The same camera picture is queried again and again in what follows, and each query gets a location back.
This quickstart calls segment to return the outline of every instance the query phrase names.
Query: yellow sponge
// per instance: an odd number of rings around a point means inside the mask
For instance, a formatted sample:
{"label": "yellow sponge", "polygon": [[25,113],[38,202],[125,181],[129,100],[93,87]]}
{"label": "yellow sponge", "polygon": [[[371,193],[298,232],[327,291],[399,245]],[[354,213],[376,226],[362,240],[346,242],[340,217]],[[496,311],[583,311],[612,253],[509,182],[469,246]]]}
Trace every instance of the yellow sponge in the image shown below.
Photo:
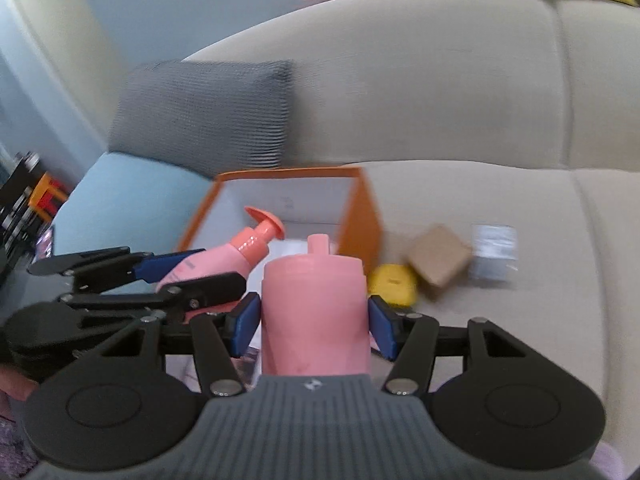
{"label": "yellow sponge", "polygon": [[410,308],[417,297],[415,274],[404,265],[380,265],[369,276],[369,294],[380,296],[390,306]]}

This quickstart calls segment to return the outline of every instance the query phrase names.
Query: sofa backrest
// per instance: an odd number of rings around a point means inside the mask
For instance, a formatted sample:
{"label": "sofa backrest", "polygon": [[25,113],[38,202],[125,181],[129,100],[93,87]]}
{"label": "sofa backrest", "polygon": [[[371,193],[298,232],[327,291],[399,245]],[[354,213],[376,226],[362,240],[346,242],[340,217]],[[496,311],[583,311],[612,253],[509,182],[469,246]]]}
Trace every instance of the sofa backrest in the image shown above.
{"label": "sofa backrest", "polygon": [[640,9],[552,1],[572,105],[569,166],[640,170]]}
{"label": "sofa backrest", "polygon": [[[294,60],[287,164],[595,164],[585,155],[593,151],[585,146],[593,132],[574,132],[582,115],[572,110],[575,74],[567,56],[573,53],[559,1],[335,0],[250,28],[188,59]],[[573,150],[571,142],[582,147]],[[640,166],[640,146],[636,152]],[[616,167],[610,160],[616,157],[611,152],[601,160]]]}

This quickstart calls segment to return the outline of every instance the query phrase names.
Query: pink cup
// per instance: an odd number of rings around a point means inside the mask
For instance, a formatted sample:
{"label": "pink cup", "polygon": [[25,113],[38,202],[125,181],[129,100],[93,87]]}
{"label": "pink cup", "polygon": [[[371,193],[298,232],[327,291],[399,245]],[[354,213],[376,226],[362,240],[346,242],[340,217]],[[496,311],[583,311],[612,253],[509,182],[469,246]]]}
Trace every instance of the pink cup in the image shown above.
{"label": "pink cup", "polygon": [[264,267],[262,371],[282,376],[368,374],[367,281],[362,261],[329,254],[311,235],[308,254]]}

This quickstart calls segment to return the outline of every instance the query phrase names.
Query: orange pump head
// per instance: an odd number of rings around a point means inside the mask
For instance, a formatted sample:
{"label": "orange pump head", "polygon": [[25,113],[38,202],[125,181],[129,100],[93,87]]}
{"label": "orange pump head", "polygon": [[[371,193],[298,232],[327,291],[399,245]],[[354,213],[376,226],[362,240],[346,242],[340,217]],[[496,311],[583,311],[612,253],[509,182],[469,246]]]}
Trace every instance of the orange pump head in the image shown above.
{"label": "orange pump head", "polygon": [[253,268],[269,254],[267,244],[274,238],[282,240],[285,231],[284,225],[276,215],[250,206],[244,210],[258,222],[258,225],[255,229],[245,227],[231,238],[229,243],[240,251]]}

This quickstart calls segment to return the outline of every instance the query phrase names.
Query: blue gripper pad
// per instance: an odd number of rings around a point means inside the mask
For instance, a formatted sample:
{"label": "blue gripper pad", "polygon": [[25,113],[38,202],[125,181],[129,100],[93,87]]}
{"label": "blue gripper pad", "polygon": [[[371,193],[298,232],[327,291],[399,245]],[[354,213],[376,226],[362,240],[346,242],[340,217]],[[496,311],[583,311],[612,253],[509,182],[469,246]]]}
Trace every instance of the blue gripper pad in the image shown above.
{"label": "blue gripper pad", "polygon": [[398,357],[398,330],[400,318],[380,296],[369,298],[369,331],[375,339],[382,357],[395,361]]}
{"label": "blue gripper pad", "polygon": [[137,280],[147,283],[156,283],[162,280],[177,264],[192,254],[204,251],[204,249],[194,249],[181,253],[160,254],[159,256],[149,256],[133,267]]}
{"label": "blue gripper pad", "polygon": [[234,309],[226,315],[225,332],[231,337],[231,357],[241,357],[260,323],[260,296],[249,292]]}

